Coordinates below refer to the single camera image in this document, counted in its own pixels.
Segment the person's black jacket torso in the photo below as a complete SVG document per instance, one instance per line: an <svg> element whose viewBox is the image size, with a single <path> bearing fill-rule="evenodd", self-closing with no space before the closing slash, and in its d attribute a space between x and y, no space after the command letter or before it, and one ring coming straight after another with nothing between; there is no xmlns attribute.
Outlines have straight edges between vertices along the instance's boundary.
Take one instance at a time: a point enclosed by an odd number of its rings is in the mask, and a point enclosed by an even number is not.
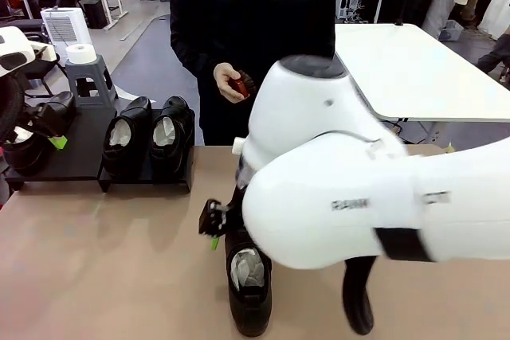
<svg viewBox="0 0 510 340"><path fill-rule="evenodd" d="M335 0L171 0L170 12L170 29L171 24L198 28L221 63L245 72L255 84L282 58L329 58L335 52ZM229 146L246 136L254 98L233 104L219 92L213 73L195 79L204 143Z"/></svg>

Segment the seated person in dark clothes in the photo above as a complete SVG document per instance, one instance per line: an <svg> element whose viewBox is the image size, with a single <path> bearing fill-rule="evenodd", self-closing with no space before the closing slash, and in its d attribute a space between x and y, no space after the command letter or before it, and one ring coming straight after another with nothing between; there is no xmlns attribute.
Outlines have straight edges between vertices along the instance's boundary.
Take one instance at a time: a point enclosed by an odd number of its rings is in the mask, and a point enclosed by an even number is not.
<svg viewBox="0 0 510 340"><path fill-rule="evenodd" d="M497 39L496 44L489 53L478 60L476 67L488 74L499 63L502 63L507 68L504 83L510 89L510 32L508 31Z"/></svg>

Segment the red wooden shoe brush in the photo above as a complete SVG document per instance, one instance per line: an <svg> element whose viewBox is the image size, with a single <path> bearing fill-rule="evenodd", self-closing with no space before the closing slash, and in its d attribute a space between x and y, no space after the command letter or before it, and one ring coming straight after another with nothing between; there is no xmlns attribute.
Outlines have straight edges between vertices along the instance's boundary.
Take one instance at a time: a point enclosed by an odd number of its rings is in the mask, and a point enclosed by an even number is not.
<svg viewBox="0 0 510 340"><path fill-rule="evenodd" d="M236 92L240 93L244 98L249 97L249 86L251 78L243 71L239 71L240 77L234 79L230 77L228 79L229 86Z"/></svg>

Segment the black computer tower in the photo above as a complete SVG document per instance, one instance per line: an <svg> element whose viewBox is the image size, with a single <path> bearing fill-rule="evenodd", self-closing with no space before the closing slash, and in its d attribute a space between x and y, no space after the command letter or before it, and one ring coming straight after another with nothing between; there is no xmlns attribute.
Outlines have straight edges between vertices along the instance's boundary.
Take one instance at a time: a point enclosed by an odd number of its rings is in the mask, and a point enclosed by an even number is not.
<svg viewBox="0 0 510 340"><path fill-rule="evenodd" d="M83 9L90 29L103 29L108 24L101 0L86 1Z"/></svg>

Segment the white air purifier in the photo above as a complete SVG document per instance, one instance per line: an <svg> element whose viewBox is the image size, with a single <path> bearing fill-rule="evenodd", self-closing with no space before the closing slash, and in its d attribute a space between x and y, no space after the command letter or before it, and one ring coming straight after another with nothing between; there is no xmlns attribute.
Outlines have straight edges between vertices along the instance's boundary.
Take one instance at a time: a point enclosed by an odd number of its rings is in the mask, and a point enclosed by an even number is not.
<svg viewBox="0 0 510 340"><path fill-rule="evenodd" d="M41 17L56 53L64 61L68 46L92 43L81 8L47 8L41 11Z"/></svg>

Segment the person's right forearm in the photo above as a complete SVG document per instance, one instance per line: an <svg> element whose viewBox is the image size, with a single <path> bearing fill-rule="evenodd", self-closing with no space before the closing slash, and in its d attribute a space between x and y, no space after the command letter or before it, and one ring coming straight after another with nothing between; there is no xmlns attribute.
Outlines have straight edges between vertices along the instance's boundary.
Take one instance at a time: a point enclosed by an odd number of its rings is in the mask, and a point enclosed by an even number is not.
<svg viewBox="0 0 510 340"><path fill-rule="evenodd" d="M182 66L196 78L209 76L221 58L204 45L201 31L191 25L171 24L171 48Z"/></svg>

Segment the grey plastic bin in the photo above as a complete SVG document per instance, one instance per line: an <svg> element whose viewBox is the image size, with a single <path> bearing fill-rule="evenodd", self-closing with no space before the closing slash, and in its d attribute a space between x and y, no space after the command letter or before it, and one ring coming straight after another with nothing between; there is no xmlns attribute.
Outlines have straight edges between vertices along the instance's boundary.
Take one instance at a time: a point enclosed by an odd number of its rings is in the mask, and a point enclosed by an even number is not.
<svg viewBox="0 0 510 340"><path fill-rule="evenodd" d="M441 30L438 40L439 41L458 41L464 27L455 20L448 20L445 27Z"/></svg>

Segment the white computer case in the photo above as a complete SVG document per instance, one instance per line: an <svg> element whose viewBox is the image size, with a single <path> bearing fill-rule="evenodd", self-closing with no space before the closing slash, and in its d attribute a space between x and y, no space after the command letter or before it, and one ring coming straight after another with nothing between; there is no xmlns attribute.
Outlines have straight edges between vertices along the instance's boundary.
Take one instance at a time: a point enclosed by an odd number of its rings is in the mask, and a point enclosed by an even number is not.
<svg viewBox="0 0 510 340"><path fill-rule="evenodd" d="M358 2L359 0L336 0L336 18L347 20L358 9Z"/></svg>

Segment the tall grey plastic stool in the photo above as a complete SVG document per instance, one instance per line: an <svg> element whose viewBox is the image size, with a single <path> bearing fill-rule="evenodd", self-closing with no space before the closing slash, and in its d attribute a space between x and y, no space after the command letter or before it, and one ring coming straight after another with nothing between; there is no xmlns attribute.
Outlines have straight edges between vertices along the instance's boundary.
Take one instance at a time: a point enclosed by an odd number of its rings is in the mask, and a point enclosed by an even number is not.
<svg viewBox="0 0 510 340"><path fill-rule="evenodd" d="M101 55L89 63L65 63L69 88L78 107L108 107L114 109L118 98L111 75Z"/></svg>

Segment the large white table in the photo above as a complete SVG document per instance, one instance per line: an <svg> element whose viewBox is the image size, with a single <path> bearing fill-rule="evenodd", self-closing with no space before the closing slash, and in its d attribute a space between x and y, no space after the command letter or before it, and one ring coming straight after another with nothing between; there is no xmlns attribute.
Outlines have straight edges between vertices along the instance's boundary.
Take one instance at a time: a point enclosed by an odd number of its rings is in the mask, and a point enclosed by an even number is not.
<svg viewBox="0 0 510 340"><path fill-rule="evenodd" d="M510 91L415 25L338 24L335 50L380 119L510 123Z"/></svg>

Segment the white paper shoe stuffing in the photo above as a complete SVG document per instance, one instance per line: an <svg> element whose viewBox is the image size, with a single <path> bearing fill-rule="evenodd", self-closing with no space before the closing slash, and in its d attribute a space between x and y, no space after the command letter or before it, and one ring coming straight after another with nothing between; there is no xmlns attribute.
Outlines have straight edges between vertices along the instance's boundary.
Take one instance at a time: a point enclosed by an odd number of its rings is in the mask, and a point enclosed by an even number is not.
<svg viewBox="0 0 510 340"><path fill-rule="evenodd" d="M113 126L108 143L111 147L126 147L131 141L131 126L125 119L118 119Z"/></svg>
<svg viewBox="0 0 510 340"><path fill-rule="evenodd" d="M159 147L173 145L175 141L175 125L171 118L163 117L155 123L153 142Z"/></svg>
<svg viewBox="0 0 510 340"><path fill-rule="evenodd" d="M263 287L265 267L255 248L244 248L237 252L230 263L230 277L235 288Z"/></svg>
<svg viewBox="0 0 510 340"><path fill-rule="evenodd" d="M33 135L32 131L27 131L26 129L22 127L15 127L13 136L10 138L10 143L23 143L26 140L30 139Z"/></svg>

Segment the white tissue roll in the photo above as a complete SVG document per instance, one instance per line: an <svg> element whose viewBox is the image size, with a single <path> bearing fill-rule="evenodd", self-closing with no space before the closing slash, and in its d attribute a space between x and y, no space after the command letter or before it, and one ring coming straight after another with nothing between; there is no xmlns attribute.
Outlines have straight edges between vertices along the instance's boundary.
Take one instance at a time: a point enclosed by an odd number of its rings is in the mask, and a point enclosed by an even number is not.
<svg viewBox="0 0 510 340"><path fill-rule="evenodd" d="M96 60L96 50L92 44L74 44L65 49L67 59L72 64L88 64Z"/></svg>

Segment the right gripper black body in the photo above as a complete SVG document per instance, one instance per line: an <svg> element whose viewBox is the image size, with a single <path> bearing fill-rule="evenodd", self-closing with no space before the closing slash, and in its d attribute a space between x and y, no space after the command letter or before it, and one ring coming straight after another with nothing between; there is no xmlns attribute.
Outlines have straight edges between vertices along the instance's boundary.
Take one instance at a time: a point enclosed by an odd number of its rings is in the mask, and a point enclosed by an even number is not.
<svg viewBox="0 0 510 340"><path fill-rule="evenodd" d="M242 217L242 202L245 196L246 188L234 188L230 202L227 204L226 211L226 235L243 233L245 225Z"/></svg>

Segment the black leather shoe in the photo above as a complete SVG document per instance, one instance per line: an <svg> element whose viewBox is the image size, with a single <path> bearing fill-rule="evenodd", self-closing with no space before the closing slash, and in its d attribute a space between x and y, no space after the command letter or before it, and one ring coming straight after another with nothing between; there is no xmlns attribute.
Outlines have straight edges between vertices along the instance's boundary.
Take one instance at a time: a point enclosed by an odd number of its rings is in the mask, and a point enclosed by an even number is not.
<svg viewBox="0 0 510 340"><path fill-rule="evenodd" d="M69 91L54 95L46 103L63 103L69 106L69 127L76 115L76 101ZM47 162L48 156L55 149L49 140L34 133L23 143L11 144L9 140L2 144L3 154L9 167L22 175L36 174Z"/></svg>
<svg viewBox="0 0 510 340"><path fill-rule="evenodd" d="M272 261L252 241L248 232L226 236L226 275L229 284L229 306L237 330L246 337L262 335L272 312ZM233 256L244 248L255 248L265 267L263 287L242 287L238 291L230 277Z"/></svg>
<svg viewBox="0 0 510 340"><path fill-rule="evenodd" d="M104 170L113 178L135 177L139 172L151 127L151 101L139 96L131 101L108 125L104 137L102 160ZM110 132L118 119L125 119L131 126L131 141L126 147L111 147Z"/></svg>
<svg viewBox="0 0 510 340"><path fill-rule="evenodd" d="M175 125L175 141L173 145L159 147L153 142L155 123L163 117L169 117ZM149 157L152 173L155 178L176 176L194 141L194 111L181 96L167 99L158 117L152 125Z"/></svg>

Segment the person's right hand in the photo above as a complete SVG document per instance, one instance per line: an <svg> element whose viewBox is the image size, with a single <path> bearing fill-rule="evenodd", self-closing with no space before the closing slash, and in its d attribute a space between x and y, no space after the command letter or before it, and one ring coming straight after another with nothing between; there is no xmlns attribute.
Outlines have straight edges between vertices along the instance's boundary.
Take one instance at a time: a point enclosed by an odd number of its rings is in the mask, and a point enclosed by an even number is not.
<svg viewBox="0 0 510 340"><path fill-rule="evenodd" d="M214 80L218 86L218 90L222 96L224 96L229 102L236 104L245 99L245 97L234 90L229 85L229 80L240 80L241 74L236 71L233 66L229 63L217 64L214 68Z"/></svg>

